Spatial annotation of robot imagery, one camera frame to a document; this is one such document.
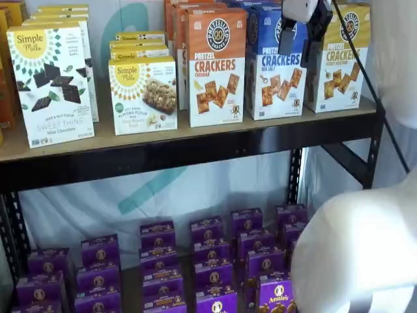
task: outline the snack box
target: snack box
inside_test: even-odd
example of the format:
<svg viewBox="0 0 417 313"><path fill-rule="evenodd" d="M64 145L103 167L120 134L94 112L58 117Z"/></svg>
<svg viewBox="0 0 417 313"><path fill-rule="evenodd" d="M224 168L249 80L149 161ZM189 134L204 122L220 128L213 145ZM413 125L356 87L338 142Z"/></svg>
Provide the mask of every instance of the snack box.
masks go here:
<svg viewBox="0 0 417 313"><path fill-rule="evenodd" d="M349 34L343 31L332 6L334 18L322 39L315 67L308 70L305 102L315 113L359 108L364 76L348 38L365 66L371 40L370 5L340 4L339 8Z"/></svg>
<svg viewBox="0 0 417 313"><path fill-rule="evenodd" d="M188 10L186 25L190 126L241 123L246 12Z"/></svg>
<svg viewBox="0 0 417 313"><path fill-rule="evenodd" d="M62 313L59 301L42 301L13 308L11 313Z"/></svg>
<svg viewBox="0 0 417 313"><path fill-rule="evenodd" d="M187 304L182 291L161 295L150 295L143 298L143 313L186 313Z"/></svg>
<svg viewBox="0 0 417 313"><path fill-rule="evenodd" d="M69 313L63 272L21 277L16 285L18 301L30 305L41 301L60 301L63 312Z"/></svg>
<svg viewBox="0 0 417 313"><path fill-rule="evenodd" d="M109 44L110 49L121 47L136 47L136 46L155 46L157 44L165 44L162 39L137 39L137 40L112 40Z"/></svg>
<svg viewBox="0 0 417 313"><path fill-rule="evenodd" d="M233 266L229 258L211 259L195 263L194 273L194 282L198 286L233 283Z"/></svg>
<svg viewBox="0 0 417 313"><path fill-rule="evenodd" d="M220 216L190 223L191 240L198 243L212 238L223 237L223 220Z"/></svg>
<svg viewBox="0 0 417 313"><path fill-rule="evenodd" d="M143 295L160 295L172 291L182 291L182 274L179 265L143 271Z"/></svg>
<svg viewBox="0 0 417 313"><path fill-rule="evenodd" d="M11 27L7 37L30 148L93 137L79 23Z"/></svg>
<svg viewBox="0 0 417 313"><path fill-rule="evenodd" d="M195 293L196 312L237 313L237 291L232 284L200 288Z"/></svg>
<svg viewBox="0 0 417 313"><path fill-rule="evenodd" d="M114 47L110 49L110 59L116 61L127 61L140 57L167 56L169 56L169 52L165 44L158 44L155 46Z"/></svg>
<svg viewBox="0 0 417 313"><path fill-rule="evenodd" d="M117 234L82 241L81 258L84 267L104 262L120 264Z"/></svg>
<svg viewBox="0 0 417 313"><path fill-rule="evenodd" d="M217 258L228 258L229 243L223 238L207 239L200 243L194 243L194 261L205 261Z"/></svg>
<svg viewBox="0 0 417 313"><path fill-rule="evenodd" d="M151 246L175 246L175 229L172 220L148 225L139 228L142 248Z"/></svg>
<svg viewBox="0 0 417 313"><path fill-rule="evenodd" d="M162 39L165 43L165 34L163 31L119 31L116 33L116 40L138 39Z"/></svg>
<svg viewBox="0 0 417 313"><path fill-rule="evenodd" d="M115 134L177 129L177 90L172 57L109 62Z"/></svg>
<svg viewBox="0 0 417 313"><path fill-rule="evenodd" d="M121 311L121 294L118 286L95 288L77 294L76 313L119 312Z"/></svg>
<svg viewBox="0 0 417 313"><path fill-rule="evenodd" d="M255 309L257 312L296 312L293 286L288 273L273 272L259 276Z"/></svg>
<svg viewBox="0 0 417 313"><path fill-rule="evenodd" d="M145 248L139 253L142 269L163 269L178 265L178 255L174 246Z"/></svg>
<svg viewBox="0 0 417 313"><path fill-rule="evenodd" d="M120 286L119 265L116 263L96 263L78 270L78 292L111 286Z"/></svg>

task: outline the pretzel crackers box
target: pretzel crackers box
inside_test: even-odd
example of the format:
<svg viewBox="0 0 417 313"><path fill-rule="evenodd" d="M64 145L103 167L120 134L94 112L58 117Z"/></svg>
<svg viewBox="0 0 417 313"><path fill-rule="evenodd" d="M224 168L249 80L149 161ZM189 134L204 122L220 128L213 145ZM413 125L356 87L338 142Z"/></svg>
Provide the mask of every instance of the pretzel crackers box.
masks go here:
<svg viewBox="0 0 417 313"><path fill-rule="evenodd" d="M306 26L295 25L292 53L280 55L281 5L254 6L248 14L247 110L255 120L301 115L306 69L300 62Z"/></svg>
<svg viewBox="0 0 417 313"><path fill-rule="evenodd" d="M348 38L365 66L371 38L369 4L352 3L339 7L349 34L343 31L332 6L333 19L319 48L317 67L308 71L305 99L315 113L359 107L364 77Z"/></svg>
<svg viewBox="0 0 417 313"><path fill-rule="evenodd" d="M190 126L241 123L246 12L188 10L186 25Z"/></svg>

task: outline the yellow pretzel crackers box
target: yellow pretzel crackers box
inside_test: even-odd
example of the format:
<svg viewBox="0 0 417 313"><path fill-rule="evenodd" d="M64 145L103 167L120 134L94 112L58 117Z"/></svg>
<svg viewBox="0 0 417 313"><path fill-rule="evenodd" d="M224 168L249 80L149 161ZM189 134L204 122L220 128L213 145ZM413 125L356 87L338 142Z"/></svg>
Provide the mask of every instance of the yellow pretzel crackers box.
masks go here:
<svg viewBox="0 0 417 313"><path fill-rule="evenodd" d="M321 43L317 68L309 69L304 102L315 112L359 108L364 80L349 46L348 36L365 66L371 38L371 14L368 4L339 5L347 26L347 35L333 8L333 19Z"/></svg>

